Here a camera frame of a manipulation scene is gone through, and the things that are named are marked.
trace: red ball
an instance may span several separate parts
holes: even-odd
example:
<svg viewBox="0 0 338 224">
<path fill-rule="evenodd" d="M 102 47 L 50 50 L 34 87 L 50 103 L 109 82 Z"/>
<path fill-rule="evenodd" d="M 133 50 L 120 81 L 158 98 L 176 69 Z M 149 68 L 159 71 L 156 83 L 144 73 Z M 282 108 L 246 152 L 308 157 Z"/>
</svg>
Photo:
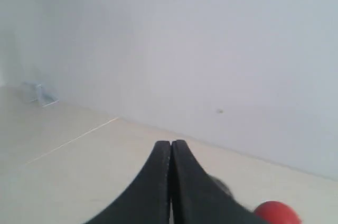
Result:
<svg viewBox="0 0 338 224">
<path fill-rule="evenodd" d="M 270 224 L 302 223 L 291 207 L 278 201 L 267 201 L 259 205 L 253 212 Z"/>
</svg>

